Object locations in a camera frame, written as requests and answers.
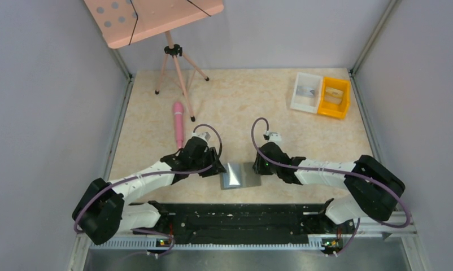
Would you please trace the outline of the grey-green leather card holder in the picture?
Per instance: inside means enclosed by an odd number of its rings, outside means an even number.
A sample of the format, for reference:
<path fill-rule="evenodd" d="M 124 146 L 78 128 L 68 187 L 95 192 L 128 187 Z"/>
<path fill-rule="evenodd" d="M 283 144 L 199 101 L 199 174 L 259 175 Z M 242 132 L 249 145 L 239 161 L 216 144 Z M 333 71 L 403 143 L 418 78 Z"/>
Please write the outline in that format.
<path fill-rule="evenodd" d="M 220 175 L 221 189 L 233 190 L 261 186 L 261 176 L 255 173 L 253 165 L 253 162 L 225 164 L 225 172 Z"/>

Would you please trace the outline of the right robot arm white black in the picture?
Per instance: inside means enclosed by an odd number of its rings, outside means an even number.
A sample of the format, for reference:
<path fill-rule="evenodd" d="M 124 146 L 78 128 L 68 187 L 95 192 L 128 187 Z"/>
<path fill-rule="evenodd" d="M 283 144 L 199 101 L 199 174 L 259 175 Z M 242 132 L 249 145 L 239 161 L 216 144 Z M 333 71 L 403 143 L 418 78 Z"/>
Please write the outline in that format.
<path fill-rule="evenodd" d="M 275 175 L 293 185 L 323 185 L 347 190 L 342 198 L 329 199 L 318 217 L 320 229 L 332 233 L 341 223 L 354 218 L 369 217 L 386 225 L 405 184 L 386 167 L 369 155 L 353 162 L 319 162 L 303 156 L 289 157 L 278 144 L 267 142 L 257 147 L 254 172 Z"/>

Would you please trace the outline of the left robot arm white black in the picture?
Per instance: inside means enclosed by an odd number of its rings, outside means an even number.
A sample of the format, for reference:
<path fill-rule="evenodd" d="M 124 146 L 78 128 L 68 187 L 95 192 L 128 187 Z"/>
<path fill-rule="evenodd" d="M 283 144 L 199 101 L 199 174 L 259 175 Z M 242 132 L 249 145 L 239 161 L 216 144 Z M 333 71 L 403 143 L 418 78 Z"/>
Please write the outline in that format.
<path fill-rule="evenodd" d="M 92 181 L 72 213 L 74 229 L 85 233 L 94 244 L 136 228 L 164 232 L 168 218 L 152 204 L 134 202 L 194 174 L 209 177 L 225 172 L 216 149 L 208 145 L 209 138 L 207 132 L 194 133 L 183 148 L 144 170 L 113 181 Z"/>

